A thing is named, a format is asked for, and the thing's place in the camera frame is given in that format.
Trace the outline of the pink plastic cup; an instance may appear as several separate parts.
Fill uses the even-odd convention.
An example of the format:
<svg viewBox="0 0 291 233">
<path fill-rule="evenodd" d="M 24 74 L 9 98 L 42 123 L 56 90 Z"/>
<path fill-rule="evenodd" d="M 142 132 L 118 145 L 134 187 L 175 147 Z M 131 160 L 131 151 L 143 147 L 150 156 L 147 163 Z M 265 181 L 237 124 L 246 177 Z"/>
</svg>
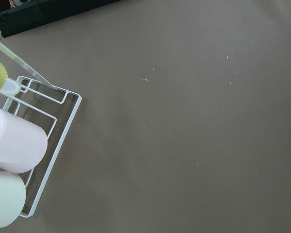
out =
<svg viewBox="0 0 291 233">
<path fill-rule="evenodd" d="M 48 146 L 45 131 L 0 109 L 0 168 L 24 173 L 37 166 Z"/>
</svg>

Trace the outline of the pale green plastic cup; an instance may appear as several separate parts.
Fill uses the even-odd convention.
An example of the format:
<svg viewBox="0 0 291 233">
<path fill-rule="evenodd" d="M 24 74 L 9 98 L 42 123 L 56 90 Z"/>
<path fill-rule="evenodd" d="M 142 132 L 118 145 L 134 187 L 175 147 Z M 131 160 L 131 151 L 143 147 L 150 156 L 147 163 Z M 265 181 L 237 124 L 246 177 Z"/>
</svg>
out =
<svg viewBox="0 0 291 233">
<path fill-rule="evenodd" d="M 26 199 L 23 180 L 7 171 L 0 171 L 0 228 L 10 225 L 21 213 Z"/>
</svg>

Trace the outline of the dark green box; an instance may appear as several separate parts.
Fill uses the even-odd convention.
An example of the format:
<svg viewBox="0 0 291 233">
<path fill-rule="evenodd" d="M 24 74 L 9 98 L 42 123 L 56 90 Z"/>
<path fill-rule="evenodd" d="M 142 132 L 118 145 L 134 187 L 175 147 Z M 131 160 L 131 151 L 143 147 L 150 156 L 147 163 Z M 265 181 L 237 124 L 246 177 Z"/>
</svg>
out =
<svg viewBox="0 0 291 233">
<path fill-rule="evenodd" d="M 33 0 L 0 15 L 1 36 L 6 38 L 67 17 L 81 14 L 116 0 Z"/>
</svg>

